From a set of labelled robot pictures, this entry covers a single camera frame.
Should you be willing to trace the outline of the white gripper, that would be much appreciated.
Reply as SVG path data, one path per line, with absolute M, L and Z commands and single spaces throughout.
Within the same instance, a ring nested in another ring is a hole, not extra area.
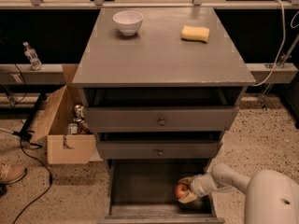
M 184 177 L 178 181 L 179 184 L 190 185 L 192 192 L 188 191 L 178 199 L 180 203 L 190 203 L 197 199 L 197 196 L 204 197 L 215 189 L 215 181 L 211 174 L 195 175 Z

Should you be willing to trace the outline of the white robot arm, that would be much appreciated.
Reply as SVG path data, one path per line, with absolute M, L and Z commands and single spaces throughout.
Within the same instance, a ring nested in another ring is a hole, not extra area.
M 245 195 L 244 224 L 299 224 L 299 185 L 273 170 L 249 177 L 218 163 L 210 173 L 181 178 L 175 194 L 181 203 L 190 203 L 229 188 Z

